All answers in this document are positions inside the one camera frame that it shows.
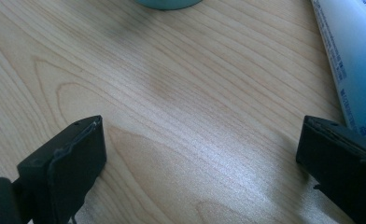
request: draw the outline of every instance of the wooden table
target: wooden table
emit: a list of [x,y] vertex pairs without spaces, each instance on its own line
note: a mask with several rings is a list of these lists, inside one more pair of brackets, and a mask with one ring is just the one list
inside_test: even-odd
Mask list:
[[295,162],[343,121],[309,0],[0,0],[0,176],[77,119],[106,168],[78,223],[351,223]]

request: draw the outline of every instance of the tabletop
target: tabletop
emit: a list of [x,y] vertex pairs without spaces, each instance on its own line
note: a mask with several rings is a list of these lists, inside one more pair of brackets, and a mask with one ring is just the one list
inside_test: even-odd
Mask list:
[[0,0],[0,176],[93,115],[77,223],[352,223],[295,162],[305,115],[344,122],[309,0]]

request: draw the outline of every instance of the white tube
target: white tube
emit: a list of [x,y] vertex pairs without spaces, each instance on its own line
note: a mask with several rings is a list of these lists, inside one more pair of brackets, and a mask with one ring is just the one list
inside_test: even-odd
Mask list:
[[366,136],[366,0],[311,0],[346,125]]

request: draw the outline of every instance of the teal object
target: teal object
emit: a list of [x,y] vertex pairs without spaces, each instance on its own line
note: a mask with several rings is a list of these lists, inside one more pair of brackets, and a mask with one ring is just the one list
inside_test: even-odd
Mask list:
[[159,10],[174,10],[183,7],[190,7],[201,0],[136,0],[137,3],[145,7],[151,7]]

